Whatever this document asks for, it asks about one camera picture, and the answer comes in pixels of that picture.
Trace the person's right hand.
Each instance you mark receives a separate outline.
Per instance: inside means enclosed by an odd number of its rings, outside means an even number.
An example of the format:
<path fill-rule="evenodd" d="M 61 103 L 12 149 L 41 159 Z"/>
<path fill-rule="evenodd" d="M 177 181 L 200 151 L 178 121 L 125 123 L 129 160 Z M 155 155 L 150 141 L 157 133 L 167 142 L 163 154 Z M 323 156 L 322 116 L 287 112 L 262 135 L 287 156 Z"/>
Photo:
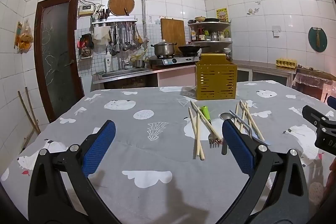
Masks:
<path fill-rule="evenodd" d="M 329 167 L 330 173 L 327 178 L 327 183 L 324 191 L 324 196 L 328 196 L 331 192 L 331 188 L 335 185 L 335 174 L 336 174 L 336 159 L 331 163 Z"/>

